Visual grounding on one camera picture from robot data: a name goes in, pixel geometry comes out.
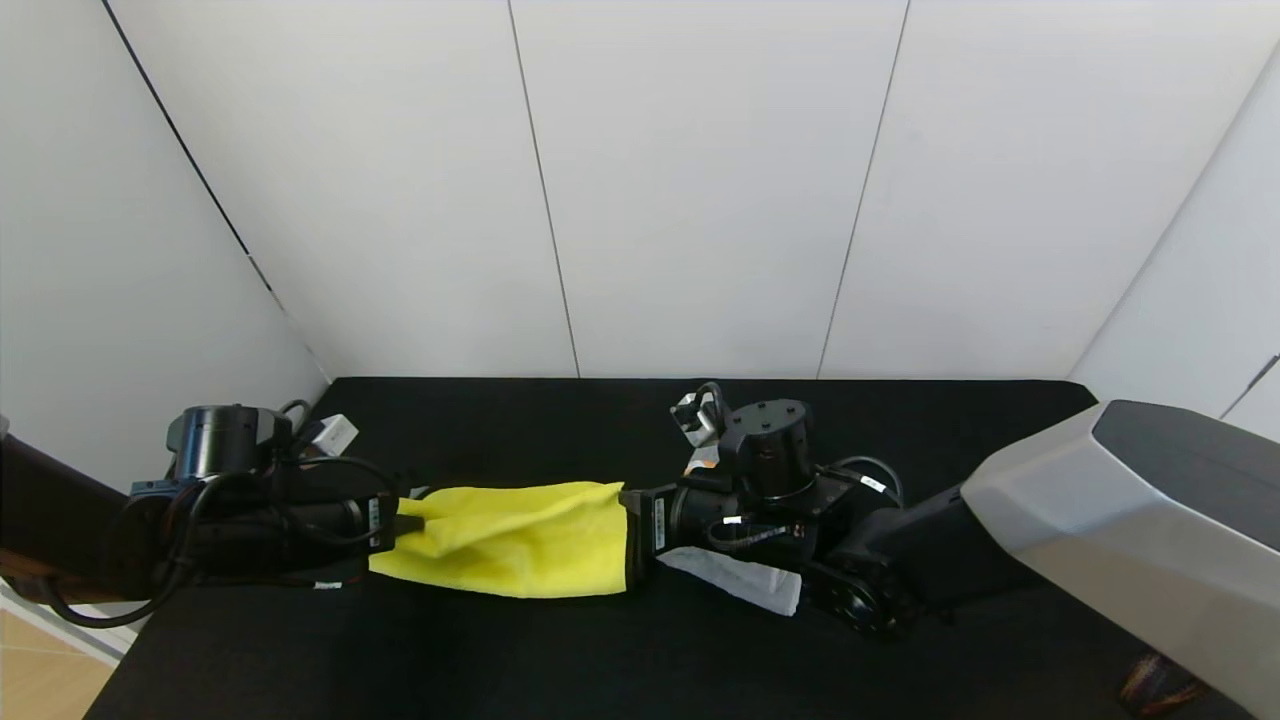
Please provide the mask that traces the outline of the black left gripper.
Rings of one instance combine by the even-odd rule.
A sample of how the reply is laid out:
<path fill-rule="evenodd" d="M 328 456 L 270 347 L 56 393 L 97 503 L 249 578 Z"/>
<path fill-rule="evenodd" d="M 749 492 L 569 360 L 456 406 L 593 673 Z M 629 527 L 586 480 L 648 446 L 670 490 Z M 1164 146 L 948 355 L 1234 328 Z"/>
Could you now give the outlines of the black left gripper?
<path fill-rule="evenodd" d="M 397 498 L 374 495 L 360 498 L 291 503 L 291 529 L 311 544 L 342 553 L 379 553 L 392 550 L 396 537 L 420 533 L 425 519 L 397 514 Z"/>

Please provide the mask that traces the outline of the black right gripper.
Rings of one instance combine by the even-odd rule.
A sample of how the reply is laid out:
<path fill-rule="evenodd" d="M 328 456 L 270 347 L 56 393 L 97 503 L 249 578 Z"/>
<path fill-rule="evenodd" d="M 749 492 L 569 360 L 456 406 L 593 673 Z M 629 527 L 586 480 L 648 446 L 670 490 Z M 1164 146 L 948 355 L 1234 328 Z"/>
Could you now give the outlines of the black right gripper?
<path fill-rule="evenodd" d="M 625 509 L 627 520 L 623 568 L 628 591 L 639 589 L 657 565 L 658 557 L 672 550 L 712 550 L 710 528 L 723 518 L 739 514 L 739 498 L 735 495 L 685 483 L 623 489 L 620 505 Z"/>

